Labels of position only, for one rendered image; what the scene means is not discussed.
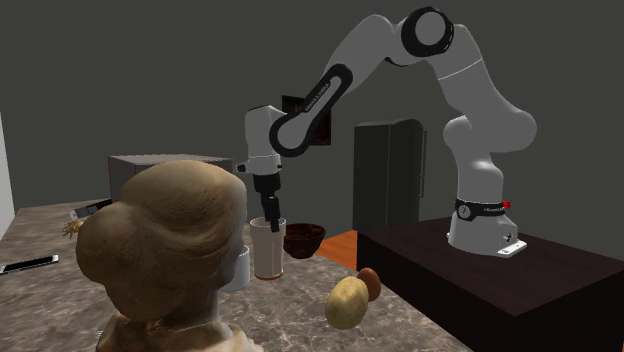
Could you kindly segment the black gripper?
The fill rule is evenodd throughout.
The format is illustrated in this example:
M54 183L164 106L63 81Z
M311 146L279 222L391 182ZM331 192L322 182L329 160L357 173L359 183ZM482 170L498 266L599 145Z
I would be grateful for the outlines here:
M275 192L281 189L280 174L253 174L253 184L255 191L262 196L265 220L269 223L271 231L278 233L280 230L281 210L279 199L275 196Z

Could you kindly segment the dark brown bowl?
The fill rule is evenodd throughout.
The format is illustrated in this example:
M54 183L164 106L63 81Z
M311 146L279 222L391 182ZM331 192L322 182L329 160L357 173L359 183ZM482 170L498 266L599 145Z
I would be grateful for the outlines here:
M286 226L283 249L292 258L307 259L319 249L326 235L324 227L310 223L292 223Z

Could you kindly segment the tall white cup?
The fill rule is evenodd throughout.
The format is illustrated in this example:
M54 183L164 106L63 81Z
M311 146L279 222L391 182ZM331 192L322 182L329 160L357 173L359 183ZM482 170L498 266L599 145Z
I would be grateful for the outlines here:
M282 276L284 259L284 236L286 220L280 218L278 230L273 231L271 223L264 218L250 221L250 236L253 246L254 275L260 280L275 280Z

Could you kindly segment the white mug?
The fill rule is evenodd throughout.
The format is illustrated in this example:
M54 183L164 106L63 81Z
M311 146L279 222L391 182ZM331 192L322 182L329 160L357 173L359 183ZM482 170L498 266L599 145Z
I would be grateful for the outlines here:
M250 283L250 249L244 245L236 262L234 276L232 280L223 286L221 292L236 292L245 289Z

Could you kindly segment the tan bust statue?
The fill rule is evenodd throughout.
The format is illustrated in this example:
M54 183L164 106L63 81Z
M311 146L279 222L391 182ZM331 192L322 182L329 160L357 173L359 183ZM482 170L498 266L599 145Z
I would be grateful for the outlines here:
M76 260L116 311L95 352L265 352L220 319L243 249L247 190L212 164L146 169L80 227Z

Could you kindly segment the yellow potato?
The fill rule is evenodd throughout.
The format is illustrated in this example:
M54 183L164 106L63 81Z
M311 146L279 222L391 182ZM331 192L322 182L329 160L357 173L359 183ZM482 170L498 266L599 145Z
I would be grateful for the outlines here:
M349 276L331 290L325 304L325 317L332 327L352 329L363 320L368 309L369 292L364 281Z

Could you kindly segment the dark refrigerator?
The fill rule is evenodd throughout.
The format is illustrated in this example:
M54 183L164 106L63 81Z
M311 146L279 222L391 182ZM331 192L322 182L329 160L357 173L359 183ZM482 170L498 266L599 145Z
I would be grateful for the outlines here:
M416 119L370 121L354 128L354 230L419 221L426 139Z

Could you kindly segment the brown egg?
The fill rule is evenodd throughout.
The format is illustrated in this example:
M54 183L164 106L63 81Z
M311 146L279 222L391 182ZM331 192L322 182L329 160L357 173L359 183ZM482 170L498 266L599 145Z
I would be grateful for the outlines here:
M362 268L358 274L357 278L362 280L368 289L369 293L369 302L375 301L381 293L381 280L378 274L371 268Z

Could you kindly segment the grey box cabinet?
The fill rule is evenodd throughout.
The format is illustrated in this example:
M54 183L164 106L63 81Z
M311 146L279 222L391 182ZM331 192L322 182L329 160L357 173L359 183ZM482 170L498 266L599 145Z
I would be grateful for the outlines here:
M111 199L116 202L124 184L136 174L155 165L177 160L194 160L216 165L232 173L234 162L231 158L201 156L191 154L148 154L113 155L108 157Z

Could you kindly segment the black and silver tool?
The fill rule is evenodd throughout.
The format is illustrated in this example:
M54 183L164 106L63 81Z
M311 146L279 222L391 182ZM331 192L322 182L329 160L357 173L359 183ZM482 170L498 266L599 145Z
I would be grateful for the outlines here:
M111 199L105 199L90 205L86 205L80 208L73 209L69 212L71 220L86 220L91 215L95 214L102 208L111 205Z

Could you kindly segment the dark robot stand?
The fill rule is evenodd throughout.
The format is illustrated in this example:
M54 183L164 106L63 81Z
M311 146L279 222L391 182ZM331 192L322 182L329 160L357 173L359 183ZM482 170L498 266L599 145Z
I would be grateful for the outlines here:
M447 218L361 231L357 266L474 352L622 352L624 261L523 235L511 258L450 246Z

